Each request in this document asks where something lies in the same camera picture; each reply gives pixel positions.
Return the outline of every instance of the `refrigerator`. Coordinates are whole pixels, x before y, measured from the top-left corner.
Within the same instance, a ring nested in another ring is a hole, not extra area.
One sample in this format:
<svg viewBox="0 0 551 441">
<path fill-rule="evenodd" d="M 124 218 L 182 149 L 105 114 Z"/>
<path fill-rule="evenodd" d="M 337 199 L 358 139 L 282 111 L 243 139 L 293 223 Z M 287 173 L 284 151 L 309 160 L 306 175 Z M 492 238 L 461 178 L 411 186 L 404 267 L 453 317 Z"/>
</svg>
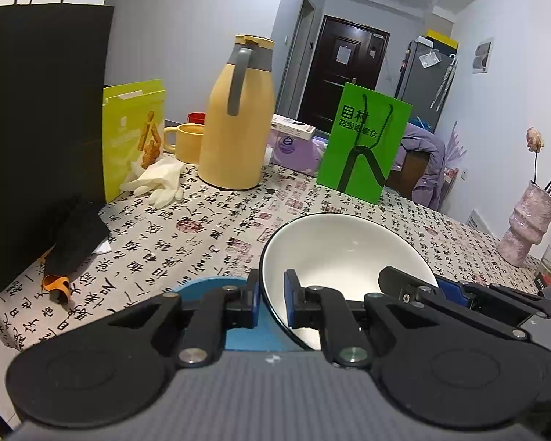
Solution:
<svg viewBox="0 0 551 441">
<path fill-rule="evenodd" d="M 445 72 L 452 60 L 449 54 L 443 52 L 448 52 L 449 48 L 446 46 L 444 48 L 441 47 L 440 49 L 435 49 L 441 61 L 425 68 L 421 63 L 420 56 L 429 54 L 431 49 L 423 43 L 416 41 L 410 43 L 400 71 L 400 81 L 398 82 L 394 97 L 411 104 L 413 111 L 410 117 L 412 119 L 419 117 L 429 124 L 432 132 L 435 132 L 436 124 L 439 122 L 439 117 L 441 116 L 442 106 L 447 101 L 449 94 L 445 97 L 438 112 L 436 109 L 441 96 L 439 95 L 432 109 L 431 103 L 435 99 L 436 93 L 445 77 Z"/>
</svg>

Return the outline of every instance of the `pink vase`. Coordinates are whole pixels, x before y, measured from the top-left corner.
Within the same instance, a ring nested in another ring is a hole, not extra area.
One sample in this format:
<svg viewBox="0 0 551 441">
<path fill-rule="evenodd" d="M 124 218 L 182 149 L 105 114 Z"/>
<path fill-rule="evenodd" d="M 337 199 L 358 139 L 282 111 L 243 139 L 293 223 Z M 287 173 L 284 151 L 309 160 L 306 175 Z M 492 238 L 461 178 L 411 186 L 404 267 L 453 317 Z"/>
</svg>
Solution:
<svg viewBox="0 0 551 441">
<path fill-rule="evenodd" d="M 551 196 L 529 182 L 510 215 L 510 228 L 498 243 L 498 253 L 520 267 L 533 244 L 541 243 L 551 222 Z"/>
</svg>

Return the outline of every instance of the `latex glove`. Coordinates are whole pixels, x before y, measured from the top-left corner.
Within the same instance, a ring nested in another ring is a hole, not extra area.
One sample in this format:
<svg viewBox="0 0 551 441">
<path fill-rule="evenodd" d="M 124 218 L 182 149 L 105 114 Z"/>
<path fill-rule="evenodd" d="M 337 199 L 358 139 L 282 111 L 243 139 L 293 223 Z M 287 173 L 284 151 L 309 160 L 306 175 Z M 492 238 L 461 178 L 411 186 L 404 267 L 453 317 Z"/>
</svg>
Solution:
<svg viewBox="0 0 551 441">
<path fill-rule="evenodd" d="M 161 209 L 173 200 L 182 200 L 184 190 L 180 186 L 180 175 L 185 170 L 186 165 L 175 157 L 162 156 L 145 170 L 133 165 L 137 178 L 122 184 L 120 188 L 131 191 L 136 196 L 151 192 L 148 203 Z"/>
</svg>

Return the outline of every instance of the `wall picture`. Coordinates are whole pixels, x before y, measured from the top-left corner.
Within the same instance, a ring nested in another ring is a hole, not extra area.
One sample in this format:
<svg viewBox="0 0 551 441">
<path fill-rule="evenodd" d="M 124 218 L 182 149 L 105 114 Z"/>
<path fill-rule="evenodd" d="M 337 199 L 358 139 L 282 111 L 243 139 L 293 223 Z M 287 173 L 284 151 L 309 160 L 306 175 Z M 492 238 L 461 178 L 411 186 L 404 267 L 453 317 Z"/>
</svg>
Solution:
<svg viewBox="0 0 551 441">
<path fill-rule="evenodd" d="M 487 73 L 492 58 L 492 48 L 494 39 L 489 39 L 478 45 L 475 49 L 475 57 L 473 59 L 473 73 Z"/>
</svg>

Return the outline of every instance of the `yellow mug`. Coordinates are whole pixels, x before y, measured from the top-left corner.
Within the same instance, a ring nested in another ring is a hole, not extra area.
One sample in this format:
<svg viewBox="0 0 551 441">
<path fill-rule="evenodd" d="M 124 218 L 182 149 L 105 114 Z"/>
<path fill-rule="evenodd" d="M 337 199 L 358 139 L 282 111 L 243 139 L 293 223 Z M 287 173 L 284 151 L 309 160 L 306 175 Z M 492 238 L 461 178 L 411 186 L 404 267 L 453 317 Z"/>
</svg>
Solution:
<svg viewBox="0 0 551 441">
<path fill-rule="evenodd" d="M 199 124 L 182 124 L 176 127 L 165 128 L 164 135 L 176 133 L 176 145 L 163 143 L 163 149 L 176 155 L 176 159 L 186 164 L 200 162 L 200 145 L 204 126 Z"/>
</svg>

